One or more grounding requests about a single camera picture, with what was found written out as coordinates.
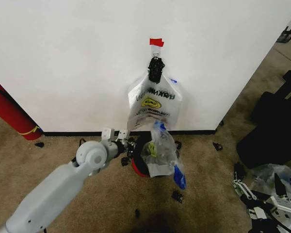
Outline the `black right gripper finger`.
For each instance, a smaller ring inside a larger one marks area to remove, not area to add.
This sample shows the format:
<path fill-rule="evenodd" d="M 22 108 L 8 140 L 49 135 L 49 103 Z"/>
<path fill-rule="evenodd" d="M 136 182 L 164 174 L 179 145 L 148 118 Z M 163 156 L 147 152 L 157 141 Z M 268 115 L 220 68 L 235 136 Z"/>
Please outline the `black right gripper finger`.
<path fill-rule="evenodd" d="M 277 173 L 274 173 L 274 187 L 275 195 L 273 196 L 273 200 L 275 201 L 275 205 L 277 207 L 291 207 L 291 199 L 288 197 L 286 187 Z"/>
<path fill-rule="evenodd" d="M 241 180 L 232 180 L 231 185 L 233 186 L 235 192 L 240 197 L 240 200 L 247 207 L 261 207 L 266 203 L 265 200 L 262 200 L 259 197 L 257 197 Z"/>

